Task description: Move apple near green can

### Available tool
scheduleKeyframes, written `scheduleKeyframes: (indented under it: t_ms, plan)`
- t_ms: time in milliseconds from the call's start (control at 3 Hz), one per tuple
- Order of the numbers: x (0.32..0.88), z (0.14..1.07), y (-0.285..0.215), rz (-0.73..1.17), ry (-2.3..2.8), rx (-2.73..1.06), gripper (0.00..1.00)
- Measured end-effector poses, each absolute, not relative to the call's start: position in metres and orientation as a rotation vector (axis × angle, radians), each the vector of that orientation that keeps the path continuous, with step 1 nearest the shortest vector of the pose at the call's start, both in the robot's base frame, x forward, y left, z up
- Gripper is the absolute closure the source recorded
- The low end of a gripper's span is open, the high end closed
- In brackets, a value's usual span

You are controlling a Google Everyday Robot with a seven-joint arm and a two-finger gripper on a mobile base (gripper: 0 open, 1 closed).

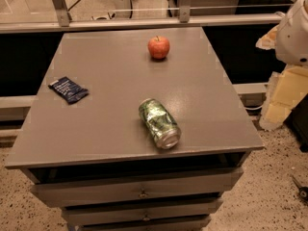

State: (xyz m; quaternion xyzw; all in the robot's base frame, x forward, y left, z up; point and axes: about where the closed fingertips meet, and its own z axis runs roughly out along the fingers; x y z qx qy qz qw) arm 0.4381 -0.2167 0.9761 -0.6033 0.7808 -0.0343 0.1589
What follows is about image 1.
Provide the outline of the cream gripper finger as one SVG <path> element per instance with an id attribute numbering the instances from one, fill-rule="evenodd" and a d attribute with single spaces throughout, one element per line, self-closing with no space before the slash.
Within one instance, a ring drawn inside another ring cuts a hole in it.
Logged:
<path id="1" fill-rule="evenodd" d="M 269 78 L 259 124 L 266 131 L 280 127 L 293 108 L 308 94 L 308 67 L 287 64 Z"/>
<path id="2" fill-rule="evenodd" d="M 278 26 L 271 28 L 266 34 L 259 38 L 255 46 L 263 50 L 271 50 L 276 47 L 276 34 Z"/>

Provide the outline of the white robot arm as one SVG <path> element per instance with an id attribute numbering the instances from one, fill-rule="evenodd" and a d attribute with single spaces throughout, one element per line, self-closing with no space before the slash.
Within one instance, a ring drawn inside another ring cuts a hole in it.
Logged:
<path id="1" fill-rule="evenodd" d="M 259 38 L 257 48 L 275 51 L 286 66 L 272 73 L 259 124 L 264 130 L 280 127 L 308 94 L 308 0 L 296 0 L 280 23 Z"/>

